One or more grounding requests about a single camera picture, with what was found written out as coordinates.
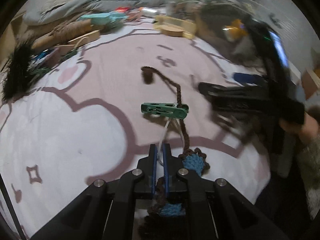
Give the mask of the right hand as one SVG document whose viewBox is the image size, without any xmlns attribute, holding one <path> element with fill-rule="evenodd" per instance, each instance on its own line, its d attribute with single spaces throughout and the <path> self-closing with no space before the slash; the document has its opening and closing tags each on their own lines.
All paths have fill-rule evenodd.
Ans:
<svg viewBox="0 0 320 240">
<path fill-rule="evenodd" d="M 303 125 L 290 124 L 285 120 L 280 120 L 279 124 L 285 132 L 297 135 L 304 145 L 312 142 L 319 134 L 319 123 L 308 113 L 304 115 Z"/>
</svg>

